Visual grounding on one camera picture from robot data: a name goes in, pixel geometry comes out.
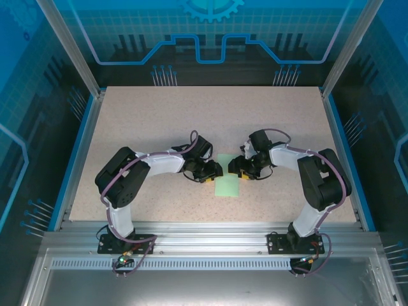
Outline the green paper sheet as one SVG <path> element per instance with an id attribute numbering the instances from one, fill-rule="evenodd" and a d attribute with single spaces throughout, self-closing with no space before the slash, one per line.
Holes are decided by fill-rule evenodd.
<path id="1" fill-rule="evenodd" d="M 236 158 L 232 154 L 218 154 L 217 162 L 222 167 L 223 176 L 215 179 L 215 196 L 220 197 L 239 197 L 239 178 L 236 174 L 228 172 L 230 161 Z"/>

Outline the metal tray panel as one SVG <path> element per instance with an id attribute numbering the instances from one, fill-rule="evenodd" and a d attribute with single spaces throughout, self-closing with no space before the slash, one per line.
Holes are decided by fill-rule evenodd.
<path id="1" fill-rule="evenodd" d="M 20 306 L 408 306 L 375 258 L 337 258 L 313 275 L 285 270 L 34 270 Z"/>

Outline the aluminium mounting rail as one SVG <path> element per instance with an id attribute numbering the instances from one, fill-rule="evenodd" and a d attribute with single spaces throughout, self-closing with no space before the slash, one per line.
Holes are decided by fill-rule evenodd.
<path id="1" fill-rule="evenodd" d="M 40 251 L 60 256 L 94 255 L 102 222 L 67 221 L 59 231 L 44 234 Z M 285 233 L 286 222 L 135 222 L 139 234 L 157 235 L 156 256 L 266 256 L 266 235 Z M 338 258 L 367 257 L 382 251 L 379 234 L 360 224 L 328 222 L 320 231 Z"/>

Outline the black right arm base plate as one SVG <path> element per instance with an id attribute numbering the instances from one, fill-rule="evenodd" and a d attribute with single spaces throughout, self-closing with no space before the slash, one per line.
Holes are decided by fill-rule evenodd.
<path id="1" fill-rule="evenodd" d="M 278 234 L 273 231 L 266 236 L 269 254 L 324 254 L 321 236 L 313 234 L 308 237 L 297 237 L 295 234 Z"/>

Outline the aluminium side rail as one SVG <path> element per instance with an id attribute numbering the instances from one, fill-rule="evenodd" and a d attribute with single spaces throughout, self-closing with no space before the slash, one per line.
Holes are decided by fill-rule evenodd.
<path id="1" fill-rule="evenodd" d="M 352 193 L 350 195 L 350 199 L 353 210 L 356 211 L 358 222 L 360 223 L 363 231 L 371 231 L 372 223 L 370 214 L 368 214 L 368 219 L 366 217 L 367 199 L 365 197 L 365 193 L 363 191 L 361 181 L 356 170 L 350 146 L 346 139 L 346 134 L 340 119 L 339 111 L 337 110 L 331 94 L 329 94 L 325 98 L 322 98 L 322 100 L 333 136 L 335 148 L 338 153 L 339 161 L 342 163 L 343 169 L 349 177 L 351 183 Z"/>
<path id="2" fill-rule="evenodd" d="M 105 94 L 106 88 L 102 88 L 99 98 L 91 96 L 92 100 L 87 104 L 55 203 L 49 231 L 61 229 L 64 216 L 74 202 Z"/>

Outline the aluminium frame post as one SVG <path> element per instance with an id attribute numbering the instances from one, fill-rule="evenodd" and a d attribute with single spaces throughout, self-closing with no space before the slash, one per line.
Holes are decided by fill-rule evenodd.
<path id="1" fill-rule="evenodd" d="M 99 99 L 101 89 L 55 3 L 53 0 L 36 0 L 36 2 L 71 59 L 86 88 L 93 98 Z"/>
<path id="2" fill-rule="evenodd" d="M 323 100 L 328 99 L 336 83 L 343 74 L 347 64 L 351 60 L 354 52 L 361 43 L 367 29 L 371 25 L 374 17 L 377 15 L 383 1 L 384 0 L 367 0 L 367 3 L 362 9 L 353 30 L 348 36 L 339 56 L 337 57 L 322 86 L 321 97 Z"/>

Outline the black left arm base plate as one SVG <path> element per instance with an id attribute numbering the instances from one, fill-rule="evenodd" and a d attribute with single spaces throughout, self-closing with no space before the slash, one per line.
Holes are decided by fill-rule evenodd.
<path id="1" fill-rule="evenodd" d="M 143 242 L 141 244 L 131 244 L 118 239 L 113 234 L 107 233 L 100 236 L 97 253 L 123 254 L 127 251 L 132 251 L 133 254 L 142 255 L 149 247 L 151 247 L 151 249 L 148 251 L 148 253 L 152 254 L 154 247 L 152 246 L 151 241 Z"/>

